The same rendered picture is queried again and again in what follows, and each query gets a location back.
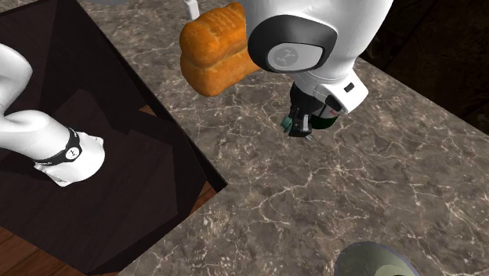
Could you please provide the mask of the grey green bowl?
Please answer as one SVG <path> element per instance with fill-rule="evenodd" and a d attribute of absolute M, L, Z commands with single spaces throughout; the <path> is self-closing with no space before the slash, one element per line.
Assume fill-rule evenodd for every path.
<path fill-rule="evenodd" d="M 359 241 L 344 248 L 335 261 L 334 276 L 421 276 L 389 246 Z"/>

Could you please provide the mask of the orange bread loaf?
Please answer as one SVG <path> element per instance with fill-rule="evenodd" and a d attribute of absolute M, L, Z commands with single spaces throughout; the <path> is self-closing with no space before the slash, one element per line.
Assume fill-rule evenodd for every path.
<path fill-rule="evenodd" d="M 179 46 L 182 75 L 202 96 L 216 96 L 259 69 L 248 54 L 245 11 L 238 2 L 186 24 Z"/>

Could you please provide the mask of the dark green round object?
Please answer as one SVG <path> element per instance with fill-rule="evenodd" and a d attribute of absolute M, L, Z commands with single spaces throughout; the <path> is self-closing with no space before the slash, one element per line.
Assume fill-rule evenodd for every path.
<path fill-rule="evenodd" d="M 321 118 L 312 114 L 309 118 L 309 123 L 312 125 L 313 129 L 327 129 L 335 123 L 337 118 L 338 116 L 334 116 L 331 118 Z"/>

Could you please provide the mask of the small white object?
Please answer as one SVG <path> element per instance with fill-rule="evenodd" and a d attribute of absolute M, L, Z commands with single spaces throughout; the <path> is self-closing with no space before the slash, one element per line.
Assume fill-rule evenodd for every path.
<path fill-rule="evenodd" d="M 187 15 L 190 20 L 196 20 L 200 16 L 197 0 L 183 0 Z"/>

